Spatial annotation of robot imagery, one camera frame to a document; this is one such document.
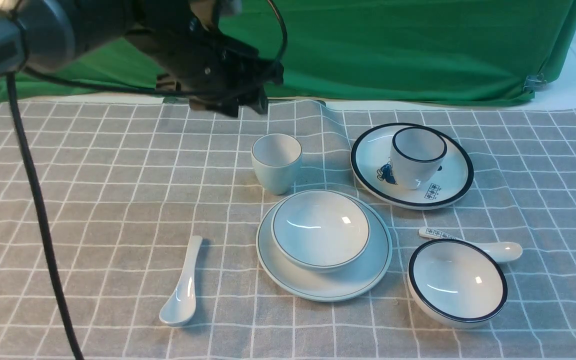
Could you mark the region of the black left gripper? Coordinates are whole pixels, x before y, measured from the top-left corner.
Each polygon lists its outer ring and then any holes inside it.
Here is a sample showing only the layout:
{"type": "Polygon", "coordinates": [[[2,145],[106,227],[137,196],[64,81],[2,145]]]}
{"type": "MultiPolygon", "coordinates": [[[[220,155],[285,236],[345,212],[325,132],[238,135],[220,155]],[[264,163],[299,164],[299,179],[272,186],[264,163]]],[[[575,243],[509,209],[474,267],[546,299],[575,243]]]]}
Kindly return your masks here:
{"type": "Polygon", "coordinates": [[[164,73],[156,89],[172,89],[194,111],[237,117],[240,107],[268,113],[265,84],[283,83],[279,48],[274,59],[224,34],[223,17],[242,13],[240,0],[137,0],[135,27],[126,40],[164,73]]]}

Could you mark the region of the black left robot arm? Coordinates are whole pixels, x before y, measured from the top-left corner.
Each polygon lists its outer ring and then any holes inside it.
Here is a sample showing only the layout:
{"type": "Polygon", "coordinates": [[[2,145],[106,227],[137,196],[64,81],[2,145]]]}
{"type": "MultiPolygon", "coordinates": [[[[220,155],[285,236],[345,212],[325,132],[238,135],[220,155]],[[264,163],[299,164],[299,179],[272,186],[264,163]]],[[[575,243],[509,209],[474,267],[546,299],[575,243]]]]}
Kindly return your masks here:
{"type": "Polygon", "coordinates": [[[265,84],[282,85],[288,32],[274,59],[224,34],[222,16],[242,10],[239,0],[0,0],[0,79],[26,73],[50,84],[98,92],[187,98],[196,111],[237,117],[240,107],[268,112],[265,84]],[[54,72],[124,38],[164,70],[171,89],[67,80],[54,72]]]}

